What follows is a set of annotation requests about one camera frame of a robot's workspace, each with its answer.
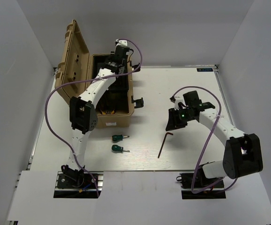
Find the brown hex key with bend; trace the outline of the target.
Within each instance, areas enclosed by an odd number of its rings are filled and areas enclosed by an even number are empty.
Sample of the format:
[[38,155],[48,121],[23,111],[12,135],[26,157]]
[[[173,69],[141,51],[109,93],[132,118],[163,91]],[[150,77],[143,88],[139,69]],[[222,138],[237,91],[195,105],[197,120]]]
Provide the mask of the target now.
[[173,136],[174,134],[171,133],[171,132],[166,132],[166,133],[165,133],[165,136],[164,136],[164,138],[163,138],[163,141],[162,141],[162,143],[161,143],[161,147],[160,147],[160,150],[159,150],[159,153],[158,153],[158,156],[157,156],[158,159],[159,159],[160,156],[161,156],[161,153],[162,153],[162,150],[163,150],[163,147],[164,147],[164,144],[165,144],[165,141],[166,141],[168,135]]

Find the yellow black pliers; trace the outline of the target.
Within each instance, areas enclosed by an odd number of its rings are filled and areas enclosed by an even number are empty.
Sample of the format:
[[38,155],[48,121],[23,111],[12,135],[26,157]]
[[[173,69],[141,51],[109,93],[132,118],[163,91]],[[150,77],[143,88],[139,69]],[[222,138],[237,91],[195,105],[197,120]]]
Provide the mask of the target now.
[[112,115],[116,112],[115,109],[102,109],[102,108],[100,108],[99,111],[101,115]]

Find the tan plastic toolbox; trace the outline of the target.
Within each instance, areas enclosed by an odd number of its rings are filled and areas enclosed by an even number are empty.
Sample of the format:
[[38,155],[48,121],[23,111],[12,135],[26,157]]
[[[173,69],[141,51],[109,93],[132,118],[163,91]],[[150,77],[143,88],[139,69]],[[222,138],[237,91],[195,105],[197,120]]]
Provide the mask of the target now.
[[91,101],[97,114],[97,128],[128,127],[136,108],[144,106],[143,98],[134,99],[132,71],[134,52],[127,40],[115,41],[115,50],[90,54],[76,20],[66,29],[65,47],[55,88],[69,106]]

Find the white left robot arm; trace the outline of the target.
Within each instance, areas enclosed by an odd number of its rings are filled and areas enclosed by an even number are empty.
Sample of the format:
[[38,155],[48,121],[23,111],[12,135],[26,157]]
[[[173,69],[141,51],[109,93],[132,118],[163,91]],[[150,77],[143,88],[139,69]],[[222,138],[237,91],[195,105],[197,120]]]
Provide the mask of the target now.
[[84,183],[84,175],[79,171],[85,167],[85,150],[89,135],[98,123],[95,108],[105,91],[116,81],[115,74],[123,74],[127,53],[130,48],[126,40],[119,40],[116,49],[101,66],[97,81],[93,81],[78,97],[72,97],[69,104],[69,117],[72,125],[72,148],[66,168],[73,170],[68,181],[74,187]]

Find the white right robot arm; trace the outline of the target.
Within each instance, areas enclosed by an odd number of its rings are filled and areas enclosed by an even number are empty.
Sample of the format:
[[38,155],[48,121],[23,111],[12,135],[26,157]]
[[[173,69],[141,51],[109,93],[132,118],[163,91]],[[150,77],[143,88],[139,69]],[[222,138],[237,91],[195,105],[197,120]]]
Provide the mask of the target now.
[[198,160],[193,179],[199,185],[209,186],[216,178],[237,179],[263,170],[260,139],[256,134],[247,134],[221,117],[210,102],[203,102],[196,91],[185,93],[183,98],[172,96],[175,104],[168,111],[166,131],[184,128],[190,121],[197,121],[210,130],[224,145],[221,161],[201,164]]

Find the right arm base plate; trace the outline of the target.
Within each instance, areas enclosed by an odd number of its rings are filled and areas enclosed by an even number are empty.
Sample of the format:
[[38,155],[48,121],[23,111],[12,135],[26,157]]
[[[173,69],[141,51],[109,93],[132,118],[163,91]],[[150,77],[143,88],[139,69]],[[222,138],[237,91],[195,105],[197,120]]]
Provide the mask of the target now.
[[[224,191],[225,186],[222,180],[215,185],[212,185],[211,187],[197,194],[194,194],[191,191],[192,177],[193,174],[189,172],[180,173],[176,177],[176,182],[179,182],[181,184],[181,195],[183,200],[226,199],[226,193]],[[200,191],[201,189],[214,183],[216,180],[217,178],[207,179],[203,175],[197,175],[193,190]]]

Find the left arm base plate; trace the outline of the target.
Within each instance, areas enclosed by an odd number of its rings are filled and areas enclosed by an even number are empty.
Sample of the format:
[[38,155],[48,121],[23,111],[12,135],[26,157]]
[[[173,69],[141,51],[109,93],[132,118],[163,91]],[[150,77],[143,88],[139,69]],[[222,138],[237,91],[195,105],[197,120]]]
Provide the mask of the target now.
[[58,172],[53,198],[97,199],[97,192],[100,195],[102,188],[103,174],[100,172],[93,173],[93,178],[84,173],[79,181],[73,181],[62,172]]

